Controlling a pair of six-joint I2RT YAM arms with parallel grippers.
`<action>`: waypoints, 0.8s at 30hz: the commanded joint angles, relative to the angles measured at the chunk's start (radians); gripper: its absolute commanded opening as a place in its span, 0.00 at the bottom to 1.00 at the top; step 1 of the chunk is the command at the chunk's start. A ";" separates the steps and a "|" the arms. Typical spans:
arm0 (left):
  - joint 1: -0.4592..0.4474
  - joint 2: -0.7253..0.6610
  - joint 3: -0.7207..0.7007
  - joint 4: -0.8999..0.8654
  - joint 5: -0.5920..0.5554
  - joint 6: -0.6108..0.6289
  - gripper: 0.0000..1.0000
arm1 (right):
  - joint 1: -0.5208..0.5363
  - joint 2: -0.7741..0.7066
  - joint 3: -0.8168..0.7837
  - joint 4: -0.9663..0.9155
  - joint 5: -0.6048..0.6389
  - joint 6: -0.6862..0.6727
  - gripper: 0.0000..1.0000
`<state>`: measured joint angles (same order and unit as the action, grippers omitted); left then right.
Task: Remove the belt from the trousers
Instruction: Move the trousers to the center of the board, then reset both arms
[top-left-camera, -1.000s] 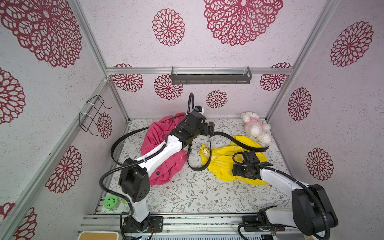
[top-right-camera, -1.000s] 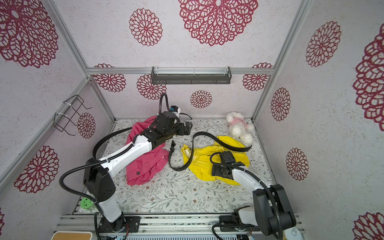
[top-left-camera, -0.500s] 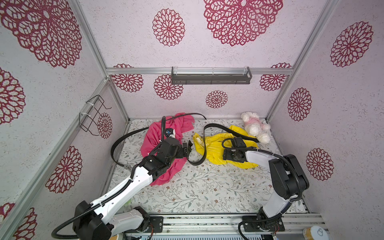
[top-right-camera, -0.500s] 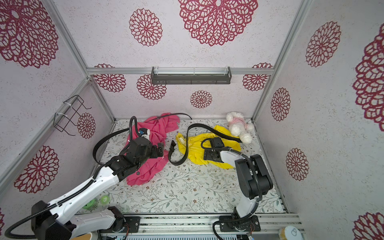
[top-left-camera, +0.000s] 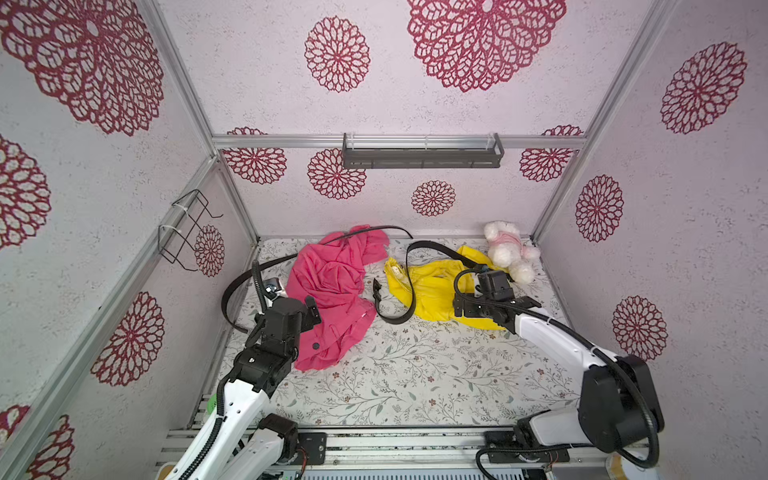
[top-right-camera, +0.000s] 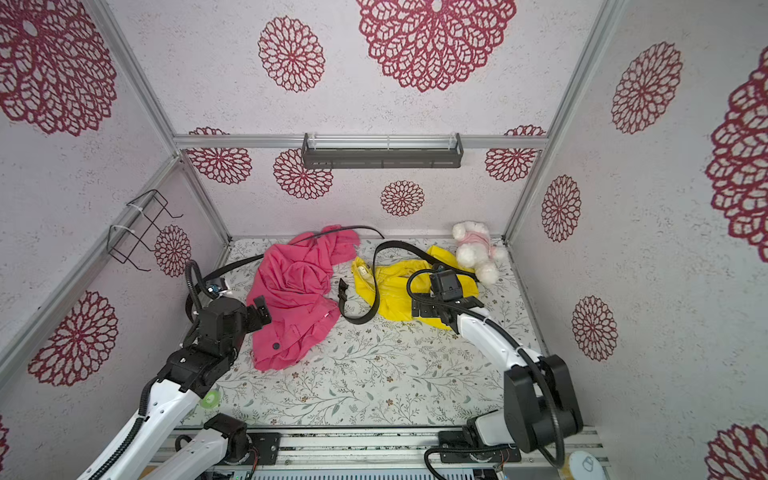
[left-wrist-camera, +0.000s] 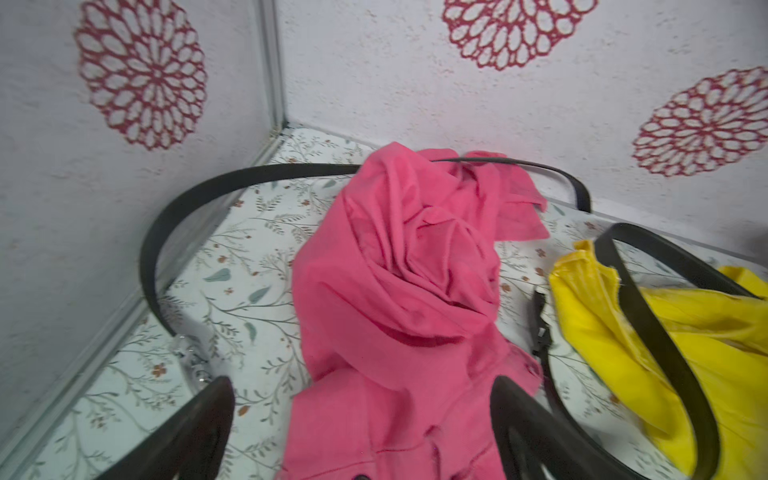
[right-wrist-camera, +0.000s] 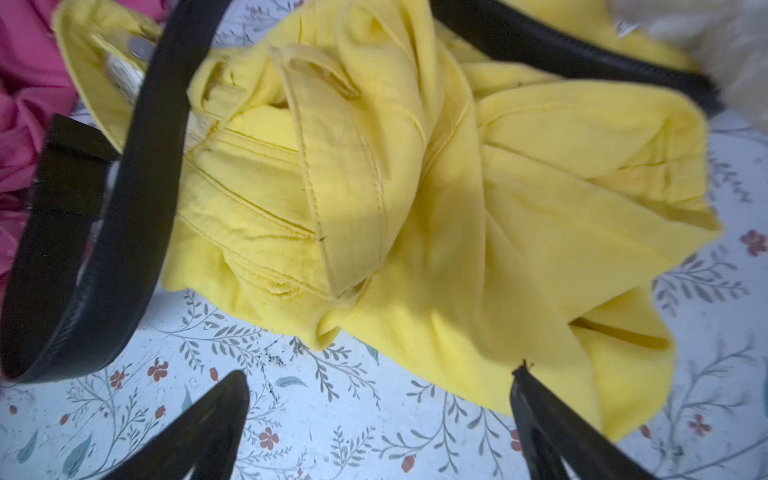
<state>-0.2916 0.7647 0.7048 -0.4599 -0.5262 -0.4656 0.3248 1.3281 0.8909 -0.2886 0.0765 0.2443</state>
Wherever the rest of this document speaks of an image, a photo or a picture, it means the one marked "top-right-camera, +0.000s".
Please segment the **yellow garment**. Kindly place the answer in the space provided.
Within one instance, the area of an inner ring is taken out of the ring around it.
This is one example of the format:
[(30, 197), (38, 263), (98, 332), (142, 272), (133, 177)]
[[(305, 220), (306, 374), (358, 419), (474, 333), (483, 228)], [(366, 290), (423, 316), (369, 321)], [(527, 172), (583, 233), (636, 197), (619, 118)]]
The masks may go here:
[[(452, 267), (459, 267), (455, 255), (446, 249), (433, 245), (426, 252)], [(377, 266), (375, 276), (380, 294), (378, 314), (389, 321), (410, 322), (415, 319), (440, 330), (449, 330), (448, 326), (437, 319), (417, 319), (411, 314), (411, 299), (406, 292), (407, 280), (414, 272), (427, 268), (430, 268), (430, 264), (426, 260), (418, 259)], [(357, 257), (353, 260), (350, 270), (353, 274), (356, 293), (372, 306), (375, 293), (369, 266), (362, 258)], [(467, 277), (460, 277), (460, 281), (465, 294), (478, 296), (479, 289), (476, 281)], [(426, 293), (428, 289), (427, 275), (420, 276), (411, 284), (411, 290), (415, 292)]]

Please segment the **black leather belt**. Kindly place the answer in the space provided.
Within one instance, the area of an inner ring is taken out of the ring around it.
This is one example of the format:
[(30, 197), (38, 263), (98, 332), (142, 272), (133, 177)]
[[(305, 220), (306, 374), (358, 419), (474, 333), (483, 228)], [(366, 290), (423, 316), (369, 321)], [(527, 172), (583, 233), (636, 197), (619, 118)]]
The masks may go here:
[[(350, 226), (342, 226), (338, 227), (336, 229), (330, 230), (328, 232), (320, 232), (315, 233), (311, 235), (310, 237), (307, 237), (307, 240), (309, 239), (316, 239), (320, 238), (326, 235), (330, 235), (331, 233), (338, 233), (342, 231), (349, 231), (349, 230), (369, 230), (375, 232), (380, 239), (385, 239), (386, 236), (379, 231), (378, 229), (372, 227), (372, 226), (366, 226), (366, 225), (350, 225)], [(199, 282), (193, 284), (193, 290), (191, 293), (187, 294), (187, 298), (185, 300), (185, 314), (190, 322), (194, 320), (194, 315), (196, 314), (196, 309), (193, 306), (194, 301), (199, 299), (199, 293), (202, 291), (202, 286), (205, 285), (207, 282), (214, 280), (216, 278), (223, 278), (227, 273), (234, 271), (236, 269), (242, 268), (246, 265), (261, 261), (264, 257), (264, 254), (257, 254), (250, 257), (245, 257), (240, 260), (236, 260), (234, 262), (231, 262), (229, 264), (226, 264), (213, 272), (205, 275), (204, 277), (199, 277)]]

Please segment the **pink trousers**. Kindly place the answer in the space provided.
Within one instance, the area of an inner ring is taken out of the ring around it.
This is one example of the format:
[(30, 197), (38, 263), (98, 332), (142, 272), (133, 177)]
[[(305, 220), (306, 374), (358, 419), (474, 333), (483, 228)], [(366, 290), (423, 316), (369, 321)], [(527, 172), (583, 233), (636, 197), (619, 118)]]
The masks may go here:
[(267, 249), (247, 296), (249, 304), (263, 298), (271, 315), (252, 336), (256, 370), (292, 367), (326, 339), (340, 318), (337, 302), (327, 297), (334, 267), (354, 260), (359, 245), (356, 232), (336, 225)]

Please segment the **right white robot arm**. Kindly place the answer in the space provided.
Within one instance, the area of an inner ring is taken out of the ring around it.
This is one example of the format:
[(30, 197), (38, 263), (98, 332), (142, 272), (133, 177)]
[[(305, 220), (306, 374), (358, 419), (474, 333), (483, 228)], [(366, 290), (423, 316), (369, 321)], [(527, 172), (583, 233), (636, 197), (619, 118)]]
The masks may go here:
[(562, 465), (565, 439), (584, 427), (566, 363), (513, 338), (479, 299), (464, 294), (461, 276), (453, 269), (422, 269), (407, 280), (406, 293), (415, 313), (434, 314), (502, 375), (502, 406), (470, 419), (468, 440), (485, 451), (507, 444), (524, 453), (538, 451)]

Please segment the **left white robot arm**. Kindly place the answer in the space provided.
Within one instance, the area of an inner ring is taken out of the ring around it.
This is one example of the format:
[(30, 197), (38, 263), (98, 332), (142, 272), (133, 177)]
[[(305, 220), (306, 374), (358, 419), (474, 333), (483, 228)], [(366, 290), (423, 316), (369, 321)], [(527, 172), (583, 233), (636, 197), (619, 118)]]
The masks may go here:
[(179, 350), (143, 388), (133, 418), (83, 472), (83, 479), (136, 479), (162, 443), (234, 364), (247, 334), (271, 323), (263, 297), (228, 296), (192, 309)]

